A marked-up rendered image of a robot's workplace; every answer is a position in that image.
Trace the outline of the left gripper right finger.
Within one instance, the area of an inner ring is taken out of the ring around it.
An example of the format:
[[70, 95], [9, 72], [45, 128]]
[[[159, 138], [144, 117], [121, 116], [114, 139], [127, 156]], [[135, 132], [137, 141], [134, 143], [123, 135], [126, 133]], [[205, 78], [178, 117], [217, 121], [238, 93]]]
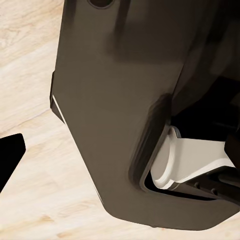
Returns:
[[234, 164], [235, 168], [240, 173], [240, 135], [235, 133], [228, 133], [224, 151]]

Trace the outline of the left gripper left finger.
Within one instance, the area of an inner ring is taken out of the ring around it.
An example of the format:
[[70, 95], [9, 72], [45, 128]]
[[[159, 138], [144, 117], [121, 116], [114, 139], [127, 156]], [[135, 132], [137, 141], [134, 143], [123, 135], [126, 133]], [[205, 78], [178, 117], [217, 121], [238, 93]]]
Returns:
[[0, 138], [0, 193], [25, 152], [25, 141], [21, 133]]

